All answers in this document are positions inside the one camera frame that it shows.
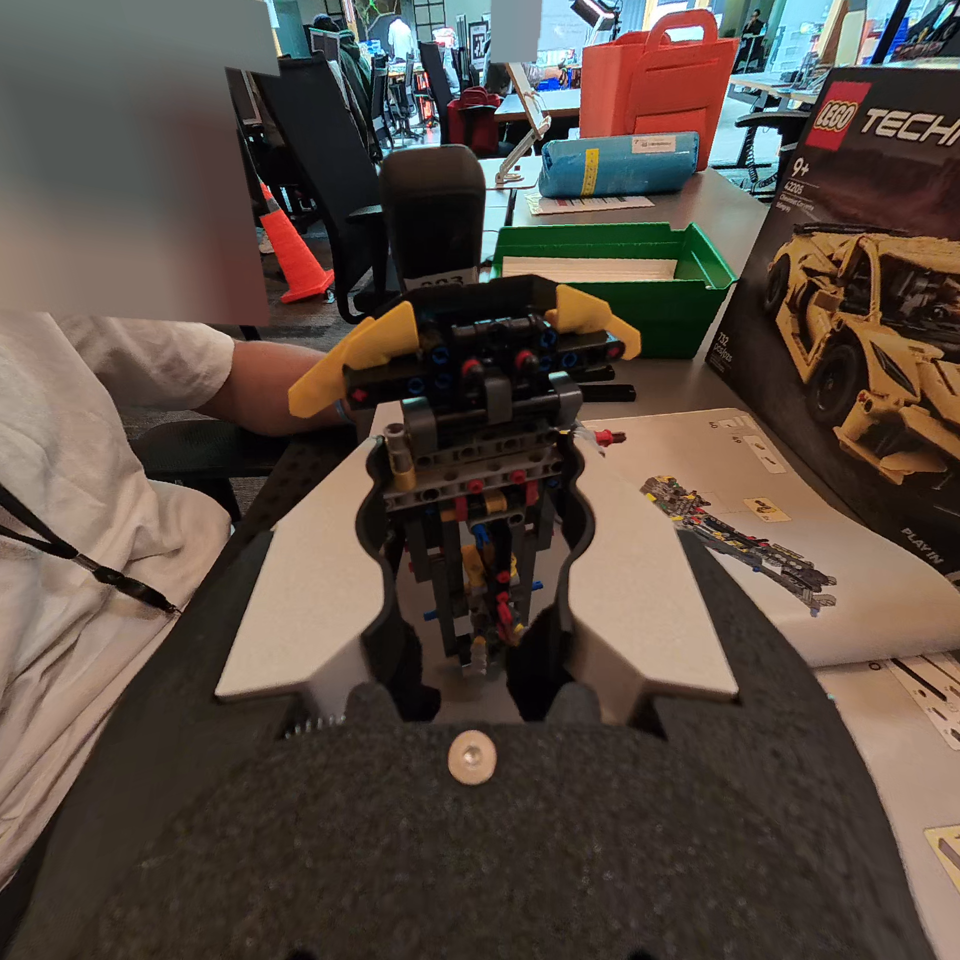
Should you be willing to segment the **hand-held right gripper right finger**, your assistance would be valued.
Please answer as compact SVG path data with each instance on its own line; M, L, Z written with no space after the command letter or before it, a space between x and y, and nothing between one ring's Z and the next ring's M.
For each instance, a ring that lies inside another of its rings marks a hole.
M658 696L736 702L737 679L671 522L594 441L563 442L563 667L611 724L637 719Z

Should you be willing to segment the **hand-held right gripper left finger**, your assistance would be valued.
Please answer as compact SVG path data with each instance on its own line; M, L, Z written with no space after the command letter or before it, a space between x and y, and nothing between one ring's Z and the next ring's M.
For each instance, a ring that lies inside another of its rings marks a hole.
M221 701L297 694L322 719L399 664L386 535L383 438L362 441L272 530L215 688Z

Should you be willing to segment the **lego car chassis model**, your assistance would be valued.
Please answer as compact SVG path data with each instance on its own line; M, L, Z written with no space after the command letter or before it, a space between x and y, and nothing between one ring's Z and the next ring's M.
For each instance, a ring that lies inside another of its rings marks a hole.
M525 274L410 291L289 390L300 419L400 404L381 434L387 538L431 584L424 618L466 674L486 674L529 626L583 385L641 352L606 300Z

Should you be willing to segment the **lego instruction booklet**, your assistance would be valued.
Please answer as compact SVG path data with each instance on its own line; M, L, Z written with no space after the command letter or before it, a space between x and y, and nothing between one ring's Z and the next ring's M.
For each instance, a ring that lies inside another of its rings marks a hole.
M807 601L714 554L814 670L869 768L938 958L959 957L958 575L945 577L837 510L736 408L594 418L634 488L657 477L709 520L820 575Z

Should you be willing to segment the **lego set box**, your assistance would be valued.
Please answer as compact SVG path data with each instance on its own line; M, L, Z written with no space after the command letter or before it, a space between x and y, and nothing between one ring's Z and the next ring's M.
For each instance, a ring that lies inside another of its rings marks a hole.
M958 587L957 67L829 73L705 361Z

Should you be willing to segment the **red office chair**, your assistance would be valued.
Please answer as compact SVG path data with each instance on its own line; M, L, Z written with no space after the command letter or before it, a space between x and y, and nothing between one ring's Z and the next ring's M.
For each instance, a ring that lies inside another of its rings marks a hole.
M496 111L502 98L484 86L463 89L446 108L447 143L463 145L479 159L499 156Z

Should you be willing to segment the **black office chair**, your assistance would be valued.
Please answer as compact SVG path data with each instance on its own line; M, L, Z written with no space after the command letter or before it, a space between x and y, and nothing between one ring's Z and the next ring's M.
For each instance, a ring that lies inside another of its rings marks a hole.
M276 75L252 79L317 202L329 241L342 319L379 316L389 288L389 242L378 172L354 123L345 86L321 54L282 57Z

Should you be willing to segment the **orange traffic cone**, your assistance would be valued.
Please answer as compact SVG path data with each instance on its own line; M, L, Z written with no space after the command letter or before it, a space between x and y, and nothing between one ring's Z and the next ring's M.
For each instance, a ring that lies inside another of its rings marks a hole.
M294 305L318 297L330 302L334 287L333 271L320 264L267 184L262 180L258 183L266 206L266 212L260 216L260 224L288 284L280 298L282 304Z

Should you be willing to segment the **white document stand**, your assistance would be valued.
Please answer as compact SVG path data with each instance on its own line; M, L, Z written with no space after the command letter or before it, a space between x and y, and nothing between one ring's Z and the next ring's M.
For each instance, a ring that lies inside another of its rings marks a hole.
M495 174L494 189L496 190L517 187L524 180L526 174L522 170L522 161L534 155L535 144L544 139L551 125L551 118L546 113L539 94L531 87L523 64L508 62L506 69L510 76L513 96L518 100L529 128L524 137L502 160Z

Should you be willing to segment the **light blue container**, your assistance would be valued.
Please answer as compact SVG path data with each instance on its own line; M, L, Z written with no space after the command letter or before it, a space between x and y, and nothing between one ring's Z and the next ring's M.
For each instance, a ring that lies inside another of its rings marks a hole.
M537 189L564 200L675 193L696 172L699 148L692 130L550 141Z

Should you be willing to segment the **red tote bag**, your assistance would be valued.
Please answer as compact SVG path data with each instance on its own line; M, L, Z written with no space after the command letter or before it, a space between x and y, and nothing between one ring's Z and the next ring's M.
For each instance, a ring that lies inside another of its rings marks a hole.
M709 164L739 42L706 9L671 13L582 50L580 137L695 133Z

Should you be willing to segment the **green plastic bin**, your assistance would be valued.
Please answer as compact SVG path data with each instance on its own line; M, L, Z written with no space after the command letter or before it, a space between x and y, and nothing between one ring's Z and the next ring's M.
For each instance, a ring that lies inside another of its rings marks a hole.
M605 301L644 358L690 359L738 280L701 226L668 222L506 226L491 277L535 274Z

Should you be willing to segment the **person's white shirt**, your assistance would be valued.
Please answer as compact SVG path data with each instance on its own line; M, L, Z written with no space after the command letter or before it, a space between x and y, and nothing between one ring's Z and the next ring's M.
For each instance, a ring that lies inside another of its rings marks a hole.
M232 532L206 495L148 480L120 409L197 409L234 340L196 322L3 311L2 485L89 557L178 608ZM16 873L110 713L168 635L162 611L2 537L1 872Z

